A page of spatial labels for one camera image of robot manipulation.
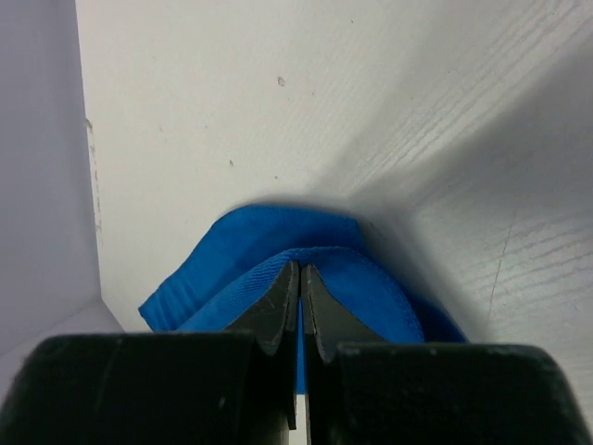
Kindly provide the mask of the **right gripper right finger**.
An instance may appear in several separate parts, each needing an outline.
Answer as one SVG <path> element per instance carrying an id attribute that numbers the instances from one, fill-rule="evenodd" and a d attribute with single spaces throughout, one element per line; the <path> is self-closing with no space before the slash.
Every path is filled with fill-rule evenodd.
<path id="1" fill-rule="evenodd" d="M 584 416 L 544 350 L 382 339 L 301 274 L 311 444 L 588 444 Z"/>

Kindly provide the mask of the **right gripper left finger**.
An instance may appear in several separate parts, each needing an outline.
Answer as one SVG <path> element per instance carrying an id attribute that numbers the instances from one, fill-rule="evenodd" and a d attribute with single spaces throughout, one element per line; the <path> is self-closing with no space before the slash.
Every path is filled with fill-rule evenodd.
<path id="1" fill-rule="evenodd" d="M 1 409 L 5 444 L 285 444 L 297 426 L 297 265 L 216 333 L 50 337 Z"/>

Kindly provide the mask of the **blue microfiber towel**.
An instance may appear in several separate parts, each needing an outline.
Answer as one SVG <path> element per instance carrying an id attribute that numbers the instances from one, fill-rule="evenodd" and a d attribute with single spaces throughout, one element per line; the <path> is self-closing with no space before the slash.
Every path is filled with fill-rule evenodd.
<path id="1" fill-rule="evenodd" d="M 218 219 L 139 313 L 155 332 L 220 330 L 292 261 L 314 265 L 330 294 L 388 341 L 465 339 L 438 306 L 374 260 L 357 220 L 281 205 L 247 205 Z"/>

